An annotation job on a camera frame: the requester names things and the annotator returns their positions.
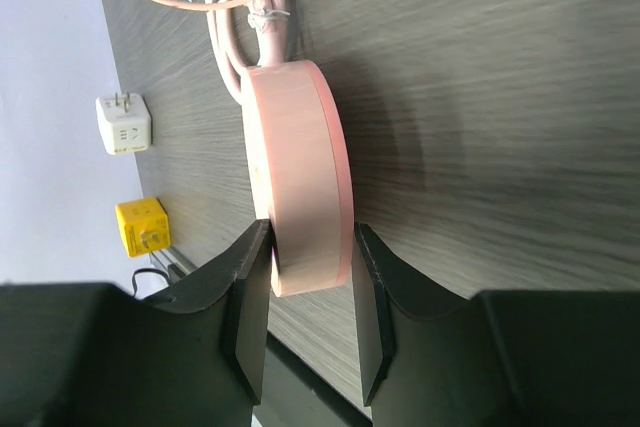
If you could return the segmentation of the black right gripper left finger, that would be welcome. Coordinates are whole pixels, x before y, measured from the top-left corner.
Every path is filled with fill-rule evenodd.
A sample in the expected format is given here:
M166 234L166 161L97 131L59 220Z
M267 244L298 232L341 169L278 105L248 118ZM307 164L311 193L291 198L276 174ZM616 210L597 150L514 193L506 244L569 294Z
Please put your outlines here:
M5 426L247 426L262 393L271 226L136 299L107 283L1 289Z

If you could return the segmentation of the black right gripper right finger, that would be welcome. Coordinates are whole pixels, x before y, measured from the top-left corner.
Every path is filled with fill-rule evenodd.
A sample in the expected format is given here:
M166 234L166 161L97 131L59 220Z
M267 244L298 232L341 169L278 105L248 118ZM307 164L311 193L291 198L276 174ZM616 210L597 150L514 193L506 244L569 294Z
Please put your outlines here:
M354 228L363 401L377 426L635 426L635 291L463 298Z

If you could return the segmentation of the round pink power socket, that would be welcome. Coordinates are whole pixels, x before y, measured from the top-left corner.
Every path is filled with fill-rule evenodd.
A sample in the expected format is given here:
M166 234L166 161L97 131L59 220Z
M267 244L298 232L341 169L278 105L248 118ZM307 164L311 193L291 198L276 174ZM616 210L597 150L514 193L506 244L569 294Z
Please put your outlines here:
M351 271L354 201L331 89L311 61L253 67L241 111L255 214L274 230L278 297L342 285Z

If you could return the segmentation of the white cube plug adapter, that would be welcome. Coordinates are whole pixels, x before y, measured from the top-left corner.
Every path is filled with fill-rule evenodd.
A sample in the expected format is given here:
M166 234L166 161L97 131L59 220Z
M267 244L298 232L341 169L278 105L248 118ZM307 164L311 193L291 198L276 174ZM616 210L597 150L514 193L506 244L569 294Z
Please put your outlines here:
M108 154L135 153L151 146L151 116L141 95L127 92L98 97L95 107L99 133Z

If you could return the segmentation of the yellow cube plug adapter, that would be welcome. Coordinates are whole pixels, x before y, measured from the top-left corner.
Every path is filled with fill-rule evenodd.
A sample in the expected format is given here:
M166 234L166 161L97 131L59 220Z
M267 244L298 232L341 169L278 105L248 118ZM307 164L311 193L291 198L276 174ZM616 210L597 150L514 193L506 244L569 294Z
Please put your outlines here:
M169 217L156 197L115 206L121 240L129 257L138 257L171 246Z

